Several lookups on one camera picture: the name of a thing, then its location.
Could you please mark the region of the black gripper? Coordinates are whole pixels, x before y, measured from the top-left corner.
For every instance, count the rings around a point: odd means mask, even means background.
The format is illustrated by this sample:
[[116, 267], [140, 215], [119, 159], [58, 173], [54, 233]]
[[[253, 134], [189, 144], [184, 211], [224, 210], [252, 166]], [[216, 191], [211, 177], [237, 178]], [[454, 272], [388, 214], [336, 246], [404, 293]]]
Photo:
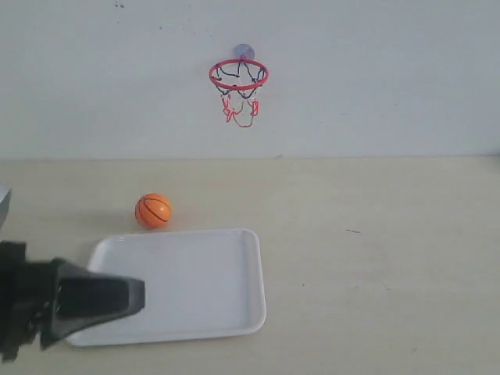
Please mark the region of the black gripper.
[[138, 314], [145, 282], [92, 272], [65, 259], [29, 261], [27, 244], [1, 243], [1, 360], [40, 334], [45, 350], [71, 334]]

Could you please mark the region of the grey robot base part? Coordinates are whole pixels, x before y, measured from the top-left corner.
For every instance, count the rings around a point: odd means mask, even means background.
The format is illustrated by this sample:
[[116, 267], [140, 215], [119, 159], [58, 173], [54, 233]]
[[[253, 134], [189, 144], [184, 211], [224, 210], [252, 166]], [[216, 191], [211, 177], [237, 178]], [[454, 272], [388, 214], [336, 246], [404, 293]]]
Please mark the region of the grey robot base part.
[[0, 229], [2, 229], [9, 214], [9, 205], [12, 197], [12, 189], [4, 184], [0, 185]]

